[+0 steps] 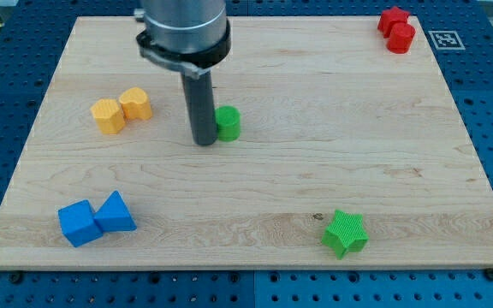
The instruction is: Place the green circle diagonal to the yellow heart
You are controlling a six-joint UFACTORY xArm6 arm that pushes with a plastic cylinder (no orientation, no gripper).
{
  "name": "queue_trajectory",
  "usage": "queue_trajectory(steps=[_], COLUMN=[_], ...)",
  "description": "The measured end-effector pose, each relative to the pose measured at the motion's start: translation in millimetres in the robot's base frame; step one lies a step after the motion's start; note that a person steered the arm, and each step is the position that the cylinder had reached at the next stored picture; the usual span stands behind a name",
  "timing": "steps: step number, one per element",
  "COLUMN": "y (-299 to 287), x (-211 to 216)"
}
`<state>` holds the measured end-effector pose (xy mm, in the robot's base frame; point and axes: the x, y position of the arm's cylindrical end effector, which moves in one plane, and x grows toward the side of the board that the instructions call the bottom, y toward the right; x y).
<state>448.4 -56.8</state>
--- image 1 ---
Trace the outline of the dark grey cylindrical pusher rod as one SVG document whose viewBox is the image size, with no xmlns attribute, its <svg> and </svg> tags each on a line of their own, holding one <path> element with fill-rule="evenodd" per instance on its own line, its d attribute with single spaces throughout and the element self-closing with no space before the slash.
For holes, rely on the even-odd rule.
<svg viewBox="0 0 493 308">
<path fill-rule="evenodd" d="M 212 91 L 211 72 L 198 79 L 181 76 L 193 141 L 197 145 L 212 145 L 217 140 L 217 122 Z"/>
</svg>

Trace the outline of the black clamp ring flange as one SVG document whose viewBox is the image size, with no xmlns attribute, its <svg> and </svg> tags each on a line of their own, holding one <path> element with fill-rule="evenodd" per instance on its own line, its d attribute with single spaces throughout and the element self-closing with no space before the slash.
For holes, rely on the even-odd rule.
<svg viewBox="0 0 493 308">
<path fill-rule="evenodd" d="M 143 15 L 146 29 L 136 36 L 140 55 L 155 65 L 194 80 L 220 63 L 231 49 L 231 26 L 225 9 L 195 15 L 189 24 L 171 26 Z"/>
</svg>

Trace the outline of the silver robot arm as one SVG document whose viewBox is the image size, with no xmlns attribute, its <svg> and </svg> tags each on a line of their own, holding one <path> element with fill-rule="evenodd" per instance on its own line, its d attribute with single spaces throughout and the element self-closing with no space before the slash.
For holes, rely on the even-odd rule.
<svg viewBox="0 0 493 308">
<path fill-rule="evenodd" d="M 140 56 L 181 74 L 193 141 L 212 145 L 217 121 L 211 69 L 231 49 L 223 0 L 144 0 L 146 29 L 136 36 Z"/>
</svg>

